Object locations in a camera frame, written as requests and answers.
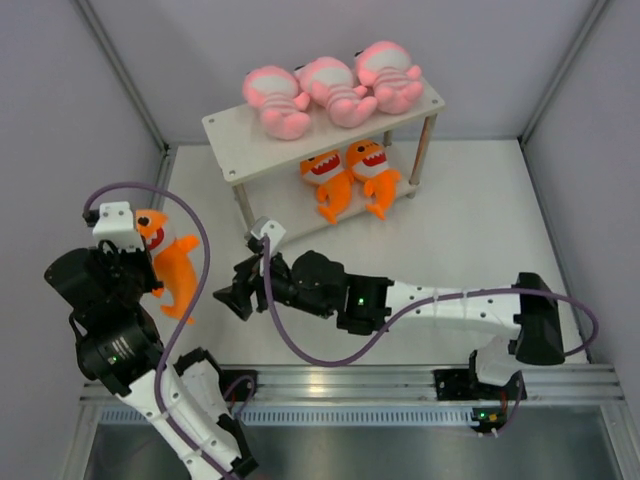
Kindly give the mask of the orange shark plush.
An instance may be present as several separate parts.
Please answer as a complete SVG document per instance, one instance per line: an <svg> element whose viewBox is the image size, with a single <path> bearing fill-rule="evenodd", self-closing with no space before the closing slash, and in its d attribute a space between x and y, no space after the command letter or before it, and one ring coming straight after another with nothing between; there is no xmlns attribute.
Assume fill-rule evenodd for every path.
<svg viewBox="0 0 640 480"><path fill-rule="evenodd" d="M189 253L199 246L194 235L177 237L169 217L161 211L139 209L135 213L138 232L152 257L156 278L162 283L151 294L161 298L168 291L172 303L161 305L161 311L180 320L187 310L198 286L198 279Z"/></svg>
<svg viewBox="0 0 640 480"><path fill-rule="evenodd" d="M371 139L354 142L346 149L346 164L362 184L366 210L384 221L402 180L401 173L389 165L385 147Z"/></svg>
<svg viewBox="0 0 640 480"><path fill-rule="evenodd" d="M316 188L317 211L332 225L352 202L353 174L344 167L339 149L299 163L301 178Z"/></svg>

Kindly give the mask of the orange shark plush front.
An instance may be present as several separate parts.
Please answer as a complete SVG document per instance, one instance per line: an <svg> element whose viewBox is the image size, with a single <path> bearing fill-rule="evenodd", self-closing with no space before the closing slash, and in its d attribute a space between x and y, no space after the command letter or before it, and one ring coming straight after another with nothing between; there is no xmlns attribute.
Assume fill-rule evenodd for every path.
<svg viewBox="0 0 640 480"><path fill-rule="evenodd" d="M366 210L384 221L402 180L401 173L389 165L385 147L371 139L354 142L346 149L346 164L362 184Z"/></svg>

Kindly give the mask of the pink plush toy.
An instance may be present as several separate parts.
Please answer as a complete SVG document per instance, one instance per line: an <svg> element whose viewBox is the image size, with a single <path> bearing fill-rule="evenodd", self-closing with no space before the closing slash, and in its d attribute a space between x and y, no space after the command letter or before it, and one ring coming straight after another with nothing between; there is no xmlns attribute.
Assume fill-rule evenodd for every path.
<svg viewBox="0 0 640 480"><path fill-rule="evenodd" d="M244 78L242 93L270 137L297 140L310 128L310 96L283 68L268 65L250 71Z"/></svg>
<svg viewBox="0 0 640 480"><path fill-rule="evenodd" d="M358 127L377 110L378 100L368 95L365 86L357 85L352 70L334 57L318 57L299 66L294 77L337 126Z"/></svg>
<svg viewBox="0 0 640 480"><path fill-rule="evenodd" d="M404 47L391 41L378 41L357 52L354 72L383 113L407 112L424 92L421 67Z"/></svg>

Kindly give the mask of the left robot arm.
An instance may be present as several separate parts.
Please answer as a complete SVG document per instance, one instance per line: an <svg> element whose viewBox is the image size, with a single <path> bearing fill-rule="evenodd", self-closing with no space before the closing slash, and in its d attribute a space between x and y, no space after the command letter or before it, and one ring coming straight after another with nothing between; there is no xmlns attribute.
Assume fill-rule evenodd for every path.
<svg viewBox="0 0 640 480"><path fill-rule="evenodd" d="M208 351L175 364L141 297L159 286L144 248L106 240L56 259L45 281L71 306L77 363L152 425L193 479L243 479L258 463L222 395L226 376Z"/></svg>

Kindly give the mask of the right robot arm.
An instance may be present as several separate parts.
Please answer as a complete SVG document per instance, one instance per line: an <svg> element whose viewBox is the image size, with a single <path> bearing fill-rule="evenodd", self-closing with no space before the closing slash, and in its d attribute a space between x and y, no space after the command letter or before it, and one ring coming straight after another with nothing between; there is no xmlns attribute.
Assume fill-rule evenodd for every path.
<svg viewBox="0 0 640 480"><path fill-rule="evenodd" d="M566 358L558 297L533 272L519 273L507 287L464 291L350 274L315 251L293 264L281 254L268 262L255 254L237 264L231 284L213 296L243 321L279 303L334 318L338 329L371 340L403 319L487 334L490 342L470 354L466 373L468 388L480 397L506 386L525 366L557 366Z"/></svg>

